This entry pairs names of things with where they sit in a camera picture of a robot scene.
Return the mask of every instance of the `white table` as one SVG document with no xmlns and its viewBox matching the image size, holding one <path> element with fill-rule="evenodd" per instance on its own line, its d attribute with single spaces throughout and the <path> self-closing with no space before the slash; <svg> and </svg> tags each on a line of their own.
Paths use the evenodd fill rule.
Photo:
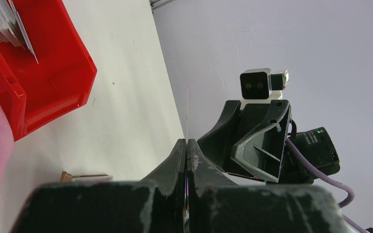
<svg viewBox="0 0 373 233">
<path fill-rule="evenodd" d="M 88 104 L 15 143 L 0 193 L 0 233 L 34 188 L 63 170 L 139 180 L 183 138 L 148 0 L 64 0 L 98 74 Z"/>
</svg>

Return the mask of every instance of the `black cable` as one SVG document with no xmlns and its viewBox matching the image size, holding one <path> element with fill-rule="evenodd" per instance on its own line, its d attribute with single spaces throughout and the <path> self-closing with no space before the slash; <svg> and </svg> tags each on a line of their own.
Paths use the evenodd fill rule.
<svg viewBox="0 0 373 233">
<path fill-rule="evenodd" d="M 291 142 L 295 141 L 295 137 L 297 136 L 297 124 L 295 124 L 295 121 L 293 119 L 290 120 L 291 122 L 291 134 L 289 136 L 289 139 Z"/>
</svg>

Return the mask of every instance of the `wall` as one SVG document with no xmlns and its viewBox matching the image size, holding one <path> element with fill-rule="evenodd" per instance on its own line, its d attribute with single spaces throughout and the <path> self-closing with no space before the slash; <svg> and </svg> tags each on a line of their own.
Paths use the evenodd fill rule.
<svg viewBox="0 0 373 233">
<path fill-rule="evenodd" d="M 373 226 L 373 1 L 178 0 L 154 17 L 187 137 L 240 99 L 241 72 L 289 69 L 299 130 L 327 128 L 341 162 L 333 178 L 356 191 L 343 212 Z"/>
</svg>

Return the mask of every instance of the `black camera face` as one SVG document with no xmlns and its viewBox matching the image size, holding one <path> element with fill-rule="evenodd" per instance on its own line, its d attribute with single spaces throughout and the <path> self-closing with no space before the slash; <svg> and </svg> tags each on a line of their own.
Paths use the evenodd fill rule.
<svg viewBox="0 0 373 233">
<path fill-rule="evenodd" d="M 270 69 L 247 70 L 241 74 L 241 92 L 246 100 L 265 100 L 271 94 Z"/>
</svg>

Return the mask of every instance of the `purple cable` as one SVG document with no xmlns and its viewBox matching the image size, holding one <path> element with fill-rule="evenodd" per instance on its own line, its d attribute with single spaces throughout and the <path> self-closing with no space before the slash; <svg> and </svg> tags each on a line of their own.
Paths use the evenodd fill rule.
<svg viewBox="0 0 373 233">
<path fill-rule="evenodd" d="M 351 203 L 355 197 L 354 191 L 352 188 L 338 182 L 334 181 L 324 173 L 322 173 L 320 170 L 318 170 L 316 167 L 314 167 L 297 149 L 297 147 L 291 142 L 291 140 L 286 140 L 286 145 L 289 148 L 289 150 L 295 155 L 295 157 L 305 166 L 306 169 L 308 169 L 312 174 L 314 174 L 316 177 L 320 178 L 322 181 L 335 186 L 337 188 L 340 188 L 342 190 L 347 191 L 348 196 L 343 201 L 338 203 L 339 207 L 342 208 L 349 203 Z M 358 226 L 355 222 L 353 222 L 351 219 L 349 219 L 347 216 L 344 215 L 344 220 L 350 224 L 352 227 L 357 229 L 360 233 L 368 233 L 366 230 L 364 230 L 362 227 Z"/>
</svg>

